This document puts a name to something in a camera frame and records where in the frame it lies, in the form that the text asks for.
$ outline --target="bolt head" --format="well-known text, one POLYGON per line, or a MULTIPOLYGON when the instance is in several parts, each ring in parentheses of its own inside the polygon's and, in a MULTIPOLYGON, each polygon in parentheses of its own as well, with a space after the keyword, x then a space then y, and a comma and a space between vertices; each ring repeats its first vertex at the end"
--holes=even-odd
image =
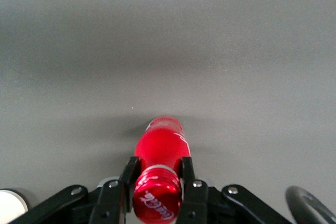
POLYGON ((117 180, 113 180, 109 183, 109 187, 112 188, 112 187, 116 187, 118 185, 118 181, 117 180))
POLYGON ((238 189, 236 187, 230 186, 227 191, 229 192, 229 194, 237 194, 238 193, 238 189))
POLYGON ((193 182, 193 187, 201 187, 202 186, 202 181, 200 180, 195 180, 193 182))
POLYGON ((77 187, 77 188, 75 188, 74 190, 71 191, 71 195, 79 194, 82 190, 83 190, 83 188, 77 187))

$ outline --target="coca-cola bottle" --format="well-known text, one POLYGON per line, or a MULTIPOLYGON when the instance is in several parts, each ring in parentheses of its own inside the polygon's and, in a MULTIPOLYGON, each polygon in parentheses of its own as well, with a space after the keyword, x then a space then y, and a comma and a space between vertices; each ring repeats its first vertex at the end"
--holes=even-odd
POLYGON ((180 122, 172 116, 155 118, 140 138, 134 155, 141 175, 135 182, 133 209, 146 224, 168 224, 182 201, 180 164, 190 156, 180 122))

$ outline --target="white object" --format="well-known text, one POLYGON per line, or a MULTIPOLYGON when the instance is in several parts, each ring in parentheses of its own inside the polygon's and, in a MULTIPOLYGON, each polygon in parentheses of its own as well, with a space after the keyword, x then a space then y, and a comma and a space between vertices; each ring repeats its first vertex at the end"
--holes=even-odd
POLYGON ((7 224, 27 211, 27 204, 20 195, 0 190, 0 224, 7 224))

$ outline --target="red bottle cap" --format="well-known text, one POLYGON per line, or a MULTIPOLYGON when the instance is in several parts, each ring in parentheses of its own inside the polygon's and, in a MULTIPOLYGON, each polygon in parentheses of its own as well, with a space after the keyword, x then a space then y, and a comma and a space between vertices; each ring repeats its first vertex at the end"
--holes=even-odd
POLYGON ((171 223, 178 214, 181 195, 174 170, 164 165, 148 167, 135 182, 135 215, 145 224, 171 223))

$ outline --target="gray floor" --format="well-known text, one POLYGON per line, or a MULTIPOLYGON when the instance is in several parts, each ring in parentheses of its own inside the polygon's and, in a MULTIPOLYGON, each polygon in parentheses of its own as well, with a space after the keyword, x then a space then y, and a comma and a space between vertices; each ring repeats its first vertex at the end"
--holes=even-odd
POLYGON ((0 0, 0 188, 92 190, 172 114, 218 189, 336 211, 335 37, 336 0, 0 0))

